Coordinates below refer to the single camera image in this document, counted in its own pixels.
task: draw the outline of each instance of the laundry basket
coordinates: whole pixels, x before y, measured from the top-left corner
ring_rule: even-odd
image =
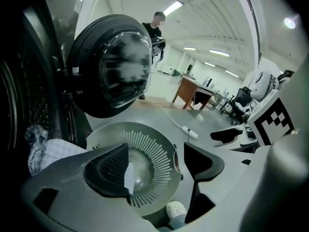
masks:
[[[174,145],[157,130],[134,122],[101,127],[87,137],[87,150],[128,143],[134,169],[131,206],[140,216],[163,208],[174,196],[181,174]]]

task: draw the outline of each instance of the black chair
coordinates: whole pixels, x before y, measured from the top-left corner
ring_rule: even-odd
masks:
[[[248,105],[249,102],[252,100],[250,94],[247,92],[247,89],[240,88],[238,90],[237,96],[235,99],[229,102],[229,105],[232,107],[232,111],[228,112],[223,110],[223,113],[228,114],[229,117],[232,119],[231,125],[234,124],[234,121],[238,124],[242,124],[244,122],[243,115],[245,114],[242,110],[240,110],[235,103],[238,102],[243,107]]]

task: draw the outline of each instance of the wooden desk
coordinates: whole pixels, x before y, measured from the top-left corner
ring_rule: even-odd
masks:
[[[184,76],[181,79],[180,85],[172,102],[174,103],[177,96],[179,96],[185,102],[183,109],[186,109],[187,106],[190,106],[197,92],[204,94],[204,98],[201,102],[202,106],[200,108],[200,110],[203,110],[212,97],[213,91],[210,88],[203,87],[202,84],[192,80],[191,78]]]

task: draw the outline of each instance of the foot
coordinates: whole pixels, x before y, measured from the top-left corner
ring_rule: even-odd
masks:
[[[180,215],[187,214],[184,205],[178,201],[169,202],[166,206],[166,211],[171,221]]]

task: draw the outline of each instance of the fluorescent light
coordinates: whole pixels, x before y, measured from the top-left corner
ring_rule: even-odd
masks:
[[[184,50],[195,51],[196,49],[194,47],[184,47]]]
[[[289,29],[294,29],[296,27],[295,21],[293,21],[291,18],[285,18],[284,19],[284,24],[289,28]]]
[[[207,63],[207,62],[205,62],[205,64],[212,66],[212,67],[216,67],[214,64],[210,64],[210,63]]]
[[[215,53],[215,54],[220,54],[226,57],[229,57],[230,55],[228,53],[225,52],[219,52],[219,51],[215,51],[215,50],[209,50],[211,53]]]
[[[170,13],[177,10],[181,6],[183,6],[183,3],[180,1],[176,1],[171,6],[169,6],[165,11],[163,11],[163,13],[165,14],[165,16],[168,16]]]
[[[235,77],[237,77],[237,78],[239,78],[239,76],[237,76],[237,75],[235,75],[234,73],[232,73],[232,72],[229,72],[229,71],[225,71],[226,73],[229,73],[230,75],[233,75],[233,76],[235,76]]]

